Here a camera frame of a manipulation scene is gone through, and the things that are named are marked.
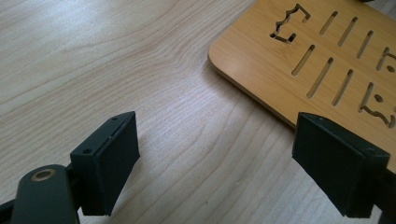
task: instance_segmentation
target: screw hole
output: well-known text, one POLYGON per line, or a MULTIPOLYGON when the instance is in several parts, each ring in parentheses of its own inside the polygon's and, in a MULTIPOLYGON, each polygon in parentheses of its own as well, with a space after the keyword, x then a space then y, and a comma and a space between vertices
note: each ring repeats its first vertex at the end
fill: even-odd
POLYGON ((83 151, 82 151, 82 153, 84 153, 84 154, 90 154, 90 153, 92 153, 92 149, 90 149, 90 148, 87 148, 87 149, 84 149, 83 151))
POLYGON ((375 150, 373 148, 367 148, 367 151, 371 154, 375 154, 375 150))
POLYGON ((388 65, 388 66, 387 66, 387 69, 388 69, 388 71, 390 71, 391 73, 395 73, 395 68, 394 68, 394 67, 388 65))
POLYGON ((377 102, 382 103, 384 102, 384 98, 382 98, 382 96, 376 94, 374 95, 374 98, 376 99, 377 102))

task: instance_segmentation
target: slot cutout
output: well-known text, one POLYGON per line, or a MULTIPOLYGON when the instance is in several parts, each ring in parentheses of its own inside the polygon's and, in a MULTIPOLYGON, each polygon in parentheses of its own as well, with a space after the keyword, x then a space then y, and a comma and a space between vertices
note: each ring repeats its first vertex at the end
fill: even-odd
POLYGON ((349 82, 352 79, 352 77, 353 77, 353 70, 349 69, 349 71, 346 74, 346 78, 344 79, 344 82, 343 82, 340 90, 337 92, 337 94, 335 95, 334 100, 332 101, 332 105, 333 106, 337 106, 340 103, 341 98, 343 97, 344 92, 346 91, 347 86, 349 85, 349 82))
POLYGON ((306 51, 304 54, 303 58, 300 60, 300 62, 297 64, 297 66, 294 68, 294 70, 291 72, 292 75, 297 76, 300 72, 300 70, 304 67, 306 61, 308 61, 309 57, 312 54, 312 51, 314 51, 315 45, 311 45, 309 49, 306 51))
POLYGON ((338 12, 334 11, 334 13, 329 17, 329 19, 326 21, 326 23, 324 23, 323 27, 321 28, 319 32, 320 35, 324 35, 326 33, 327 29, 329 29, 329 26, 332 24, 332 21, 337 15, 338 12))
POLYGON ((306 94, 306 97, 311 99, 315 93, 317 92, 320 84, 322 83, 323 79, 326 77, 326 75, 329 73, 330 68, 332 67, 332 63, 334 62, 334 58, 330 58, 329 61, 326 62, 324 65, 323 69, 321 70, 317 80, 315 81, 314 85, 312 85, 311 90, 306 94))
POLYGON ((370 40, 371 40, 373 34, 374 34, 374 32, 373 32, 373 31, 370 31, 370 32, 367 34, 366 38, 364 38, 363 43, 361 44, 361 48, 359 49, 358 54, 356 55, 356 57, 357 57, 358 59, 360 59, 361 56, 363 55, 363 53, 364 53, 364 51, 366 50, 367 45, 369 44, 369 42, 370 42, 370 40))
POLYGON ((344 31, 344 34, 341 36, 340 41, 338 41, 338 47, 343 47, 344 43, 346 42, 347 37, 349 36, 350 32, 352 31, 353 27, 355 26, 356 21, 358 20, 357 17, 354 17, 346 30, 344 31))

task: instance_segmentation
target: black bracket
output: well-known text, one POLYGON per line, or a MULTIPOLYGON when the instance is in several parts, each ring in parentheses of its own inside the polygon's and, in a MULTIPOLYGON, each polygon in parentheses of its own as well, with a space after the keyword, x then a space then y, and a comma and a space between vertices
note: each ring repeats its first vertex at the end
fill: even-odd
POLYGON ((396 175, 388 152, 321 116, 300 113, 292 157, 338 211, 369 217, 376 204, 396 221, 396 175))
POLYGON ((135 113, 106 121, 70 154, 71 163, 43 166, 25 175, 15 200, 0 205, 0 223, 79 223, 110 216, 139 159, 135 113))

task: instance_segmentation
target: laser-cut wooden panel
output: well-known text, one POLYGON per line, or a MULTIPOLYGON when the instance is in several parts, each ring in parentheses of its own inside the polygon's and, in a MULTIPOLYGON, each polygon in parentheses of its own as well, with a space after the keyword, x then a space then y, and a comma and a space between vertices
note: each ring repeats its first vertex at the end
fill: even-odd
POLYGON ((396 22, 354 0, 260 0, 210 47, 219 72, 290 125, 332 119, 392 156, 396 22))

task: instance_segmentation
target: light wood grain surface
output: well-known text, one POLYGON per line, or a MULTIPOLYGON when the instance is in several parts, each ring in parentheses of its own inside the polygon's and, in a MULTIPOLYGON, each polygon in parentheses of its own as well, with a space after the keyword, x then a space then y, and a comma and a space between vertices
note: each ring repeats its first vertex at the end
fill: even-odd
MULTIPOLYGON (((141 158, 82 223, 377 223, 341 217, 291 159, 293 129, 218 76, 210 44, 253 0, 0 3, 0 202, 134 110, 141 158)), ((374 2, 395 15, 395 2, 374 2)))

